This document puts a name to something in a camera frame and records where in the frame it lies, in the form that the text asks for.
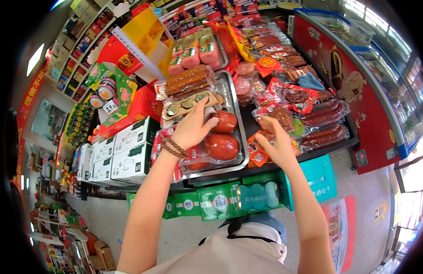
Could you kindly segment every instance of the concrete floor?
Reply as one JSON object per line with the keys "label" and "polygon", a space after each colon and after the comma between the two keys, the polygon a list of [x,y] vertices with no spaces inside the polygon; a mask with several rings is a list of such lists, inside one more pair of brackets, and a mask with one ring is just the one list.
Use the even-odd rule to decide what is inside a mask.
{"label": "concrete floor", "polygon": [[[373,219],[374,209],[383,200],[390,204],[390,167],[358,176],[356,171],[350,169],[351,159],[347,151],[330,157],[335,171],[338,195],[322,202],[321,206],[349,195],[355,196],[356,237],[352,264],[346,273],[370,273],[381,263],[388,237],[390,206],[383,219],[377,222],[373,222]],[[128,217],[126,201],[88,197],[88,201],[85,202],[69,195],[67,201],[83,216],[90,231],[110,245],[117,263],[120,256],[117,238],[123,239]],[[286,227],[288,254],[285,266],[296,272],[300,247],[295,213],[286,208],[274,210],[274,213]],[[200,216],[163,220],[158,244],[158,263],[197,246],[201,239],[207,237],[221,223],[221,221],[202,222]]]}

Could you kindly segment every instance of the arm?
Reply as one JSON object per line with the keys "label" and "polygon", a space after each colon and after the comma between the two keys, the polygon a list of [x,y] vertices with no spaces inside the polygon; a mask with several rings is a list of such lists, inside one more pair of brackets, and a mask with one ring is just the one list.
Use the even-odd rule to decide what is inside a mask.
{"label": "arm", "polygon": [[[203,125],[206,101],[206,99],[199,101],[197,109],[192,110],[178,123],[171,138],[184,150],[199,144],[218,123],[218,118],[212,118]],[[157,264],[161,218],[178,160],[176,156],[162,150],[138,189],[126,223],[117,270],[136,274]]]}
{"label": "arm", "polygon": [[298,273],[335,273],[327,221],[295,158],[289,135],[274,118],[263,116],[261,126],[275,134],[275,143],[272,146],[262,134],[256,134],[256,140],[290,181],[300,238]]}

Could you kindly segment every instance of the teal display stand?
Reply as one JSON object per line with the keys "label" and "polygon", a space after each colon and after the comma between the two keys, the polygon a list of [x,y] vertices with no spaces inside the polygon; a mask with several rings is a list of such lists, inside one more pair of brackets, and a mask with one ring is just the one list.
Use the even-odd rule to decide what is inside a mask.
{"label": "teal display stand", "polygon": [[[318,202],[322,202],[336,196],[335,176],[332,163],[328,154],[300,163],[300,167],[306,176],[312,192]],[[280,189],[286,190],[289,197],[289,209],[294,211],[291,185],[283,171],[279,172],[281,178]]]}

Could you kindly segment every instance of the poster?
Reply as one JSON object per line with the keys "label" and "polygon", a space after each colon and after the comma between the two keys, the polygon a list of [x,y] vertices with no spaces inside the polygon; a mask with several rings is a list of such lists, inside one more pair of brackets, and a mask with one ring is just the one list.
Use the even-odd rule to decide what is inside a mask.
{"label": "poster", "polygon": [[322,207],[329,226],[329,242],[336,273],[346,271],[353,257],[356,211],[350,195]]}

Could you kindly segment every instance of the price label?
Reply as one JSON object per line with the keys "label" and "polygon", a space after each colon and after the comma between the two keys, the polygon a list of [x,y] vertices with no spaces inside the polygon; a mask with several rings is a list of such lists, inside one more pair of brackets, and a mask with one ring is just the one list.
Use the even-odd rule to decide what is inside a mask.
{"label": "price label", "polygon": [[112,100],[110,100],[103,106],[103,109],[106,113],[108,113],[108,115],[111,115],[118,110],[118,107]]}

